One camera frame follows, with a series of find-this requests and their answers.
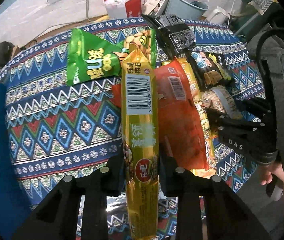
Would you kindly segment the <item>yellow biscuit long pack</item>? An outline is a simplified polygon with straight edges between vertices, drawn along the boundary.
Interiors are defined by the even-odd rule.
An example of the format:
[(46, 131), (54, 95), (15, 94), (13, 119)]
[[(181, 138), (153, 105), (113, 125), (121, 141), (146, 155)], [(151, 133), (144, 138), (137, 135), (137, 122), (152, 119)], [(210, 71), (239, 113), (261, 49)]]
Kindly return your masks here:
[(185, 57), (178, 59), (179, 63), (181, 64), (189, 85), (190, 91), (193, 97), (193, 103), (197, 108), (197, 111), (200, 116), (201, 126), (203, 129), (203, 135), (205, 140), (205, 148), (206, 148), (206, 162), (207, 168), (202, 169), (192, 169), (191, 172), (195, 176), (203, 177), (209, 179), (211, 176), (216, 174), (216, 159), (214, 155), (214, 146), (213, 146), (213, 139), (210, 130), (209, 120), (204, 109), (204, 103), (202, 102), (201, 92), (199, 89), (198, 81), (195, 78), (195, 74), (191, 68), (191, 65), (188, 63)]

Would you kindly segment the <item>yellow long snack pack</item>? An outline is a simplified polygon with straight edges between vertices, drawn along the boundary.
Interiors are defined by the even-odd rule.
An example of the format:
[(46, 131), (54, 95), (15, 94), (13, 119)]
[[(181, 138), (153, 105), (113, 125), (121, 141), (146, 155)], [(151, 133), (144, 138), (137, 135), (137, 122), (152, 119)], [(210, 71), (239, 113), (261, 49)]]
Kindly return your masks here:
[(136, 46), (123, 60), (122, 145), (132, 239), (155, 239), (158, 225), (158, 94), (154, 70)]

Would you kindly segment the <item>red snack bag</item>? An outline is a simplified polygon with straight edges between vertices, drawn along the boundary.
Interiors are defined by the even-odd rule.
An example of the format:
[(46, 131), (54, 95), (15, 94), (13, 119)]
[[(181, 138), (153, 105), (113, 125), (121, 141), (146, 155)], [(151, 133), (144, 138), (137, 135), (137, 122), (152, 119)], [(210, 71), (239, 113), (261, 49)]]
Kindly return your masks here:
[[(186, 74), (174, 60), (154, 70), (158, 94), (159, 145), (177, 164), (188, 170), (207, 168), (199, 113), (193, 103)], [(121, 107), (121, 84), (113, 88)]]

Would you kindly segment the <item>orange chips bag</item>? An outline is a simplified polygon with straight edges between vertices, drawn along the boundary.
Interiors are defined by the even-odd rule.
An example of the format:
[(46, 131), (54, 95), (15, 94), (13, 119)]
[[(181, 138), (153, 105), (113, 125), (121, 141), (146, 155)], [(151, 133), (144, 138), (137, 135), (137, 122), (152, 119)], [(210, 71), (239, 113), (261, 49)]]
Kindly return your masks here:
[(227, 114), (232, 119), (241, 120), (243, 118), (242, 113), (236, 106), (235, 100), (222, 85), (201, 92), (201, 98), (205, 108)]

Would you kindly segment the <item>black yellow cookie bag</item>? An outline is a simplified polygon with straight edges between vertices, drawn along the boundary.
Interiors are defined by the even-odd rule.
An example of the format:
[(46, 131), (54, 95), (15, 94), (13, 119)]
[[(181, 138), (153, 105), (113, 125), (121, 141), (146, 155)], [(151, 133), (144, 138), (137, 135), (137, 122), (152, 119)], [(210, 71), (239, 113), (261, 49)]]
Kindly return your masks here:
[(218, 85), (230, 86), (234, 83), (234, 78), (227, 70), (224, 55), (190, 50), (185, 55), (201, 92)]

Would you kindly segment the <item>black printed snack bag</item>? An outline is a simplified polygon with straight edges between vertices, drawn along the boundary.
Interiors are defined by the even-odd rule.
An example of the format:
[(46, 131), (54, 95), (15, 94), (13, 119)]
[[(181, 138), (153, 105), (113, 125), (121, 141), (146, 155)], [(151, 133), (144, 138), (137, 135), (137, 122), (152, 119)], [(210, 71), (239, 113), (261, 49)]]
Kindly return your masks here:
[(156, 40), (169, 60), (195, 47), (194, 31), (178, 16), (143, 14), (142, 18), (155, 30)]

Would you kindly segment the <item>green snack bag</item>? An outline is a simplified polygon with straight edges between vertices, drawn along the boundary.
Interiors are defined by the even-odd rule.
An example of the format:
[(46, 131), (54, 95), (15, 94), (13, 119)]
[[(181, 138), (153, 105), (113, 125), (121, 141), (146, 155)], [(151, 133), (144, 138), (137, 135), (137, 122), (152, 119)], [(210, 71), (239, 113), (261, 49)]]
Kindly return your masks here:
[(122, 63), (132, 50), (138, 48), (156, 67), (155, 30), (145, 29), (129, 35), (118, 44), (81, 29), (71, 31), (67, 55), (67, 85), (121, 74)]

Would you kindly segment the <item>patterned blue table cloth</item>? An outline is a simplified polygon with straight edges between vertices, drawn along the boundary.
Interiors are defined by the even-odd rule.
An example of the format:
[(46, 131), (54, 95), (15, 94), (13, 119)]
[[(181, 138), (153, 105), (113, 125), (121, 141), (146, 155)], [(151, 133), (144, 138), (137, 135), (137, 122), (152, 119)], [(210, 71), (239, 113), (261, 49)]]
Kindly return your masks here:
[[(203, 21), (185, 20), (196, 38), (195, 51), (222, 54), (235, 80), (234, 100), (265, 98), (257, 67), (245, 45), (229, 29)], [(148, 29), (142, 17), (108, 20), (80, 27), (112, 44)], [(34, 209), (65, 176), (80, 178), (105, 166), (119, 152), (120, 110), (113, 103), (112, 85), (120, 77), (106, 77), (74, 87), (66, 85), (71, 31), (59, 33), (18, 53), (0, 72), (7, 87), (5, 121), (11, 164), (18, 184)], [(248, 161), (218, 139), (209, 142), (216, 173), (237, 192), (256, 171)], [(177, 197), (159, 202), (156, 239), (169, 239), (177, 227)]]

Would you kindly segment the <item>white electric kettle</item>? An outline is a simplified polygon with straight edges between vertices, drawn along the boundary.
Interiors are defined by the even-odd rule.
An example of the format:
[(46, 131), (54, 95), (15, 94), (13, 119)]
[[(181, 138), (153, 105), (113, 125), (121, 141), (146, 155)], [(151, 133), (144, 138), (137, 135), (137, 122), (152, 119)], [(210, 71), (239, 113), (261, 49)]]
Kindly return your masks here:
[(212, 24), (222, 25), (228, 18), (228, 13), (225, 9), (216, 6), (209, 16), (207, 16), (206, 21)]

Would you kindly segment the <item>light blue trash bin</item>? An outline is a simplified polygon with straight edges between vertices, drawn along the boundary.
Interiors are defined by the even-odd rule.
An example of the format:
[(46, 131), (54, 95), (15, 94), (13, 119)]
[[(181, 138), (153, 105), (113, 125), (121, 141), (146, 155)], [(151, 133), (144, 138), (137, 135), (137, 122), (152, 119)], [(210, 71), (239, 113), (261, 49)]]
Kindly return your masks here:
[(194, 1), (188, 3), (185, 0), (168, 0), (165, 15), (175, 15), (181, 19), (199, 20), (199, 18), (209, 9), (203, 2)]

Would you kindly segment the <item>black round speaker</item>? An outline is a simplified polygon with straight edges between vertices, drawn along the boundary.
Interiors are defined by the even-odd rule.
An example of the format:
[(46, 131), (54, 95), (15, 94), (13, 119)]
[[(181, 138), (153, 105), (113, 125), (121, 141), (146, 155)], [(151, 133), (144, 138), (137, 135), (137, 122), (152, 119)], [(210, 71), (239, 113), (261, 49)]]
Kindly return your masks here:
[(14, 45), (11, 42), (0, 43), (0, 69), (2, 69), (11, 59)]

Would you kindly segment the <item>red white paper bag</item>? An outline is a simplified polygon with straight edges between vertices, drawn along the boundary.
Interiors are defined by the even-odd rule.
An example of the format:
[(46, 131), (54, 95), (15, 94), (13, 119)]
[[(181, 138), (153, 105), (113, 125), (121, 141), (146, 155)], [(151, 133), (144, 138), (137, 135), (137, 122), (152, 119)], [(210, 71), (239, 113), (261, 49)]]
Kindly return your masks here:
[(140, 17), (146, 0), (103, 0), (107, 15), (111, 19)]

